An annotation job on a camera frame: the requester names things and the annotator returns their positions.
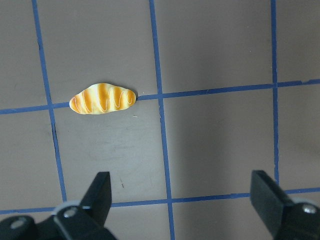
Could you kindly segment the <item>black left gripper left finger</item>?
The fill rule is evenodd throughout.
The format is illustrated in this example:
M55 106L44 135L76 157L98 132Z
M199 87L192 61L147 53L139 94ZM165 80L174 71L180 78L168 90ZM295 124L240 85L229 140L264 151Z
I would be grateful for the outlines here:
M2 240L115 240L105 228L112 204L109 172L98 172L80 202L56 207L44 221L15 215L0 222Z

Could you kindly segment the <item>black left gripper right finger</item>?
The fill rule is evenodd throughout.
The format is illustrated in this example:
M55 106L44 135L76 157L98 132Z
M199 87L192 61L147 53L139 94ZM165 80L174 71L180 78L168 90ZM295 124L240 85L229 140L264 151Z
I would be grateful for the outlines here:
M320 208L290 198L263 170L251 172L250 201L274 240L318 240Z

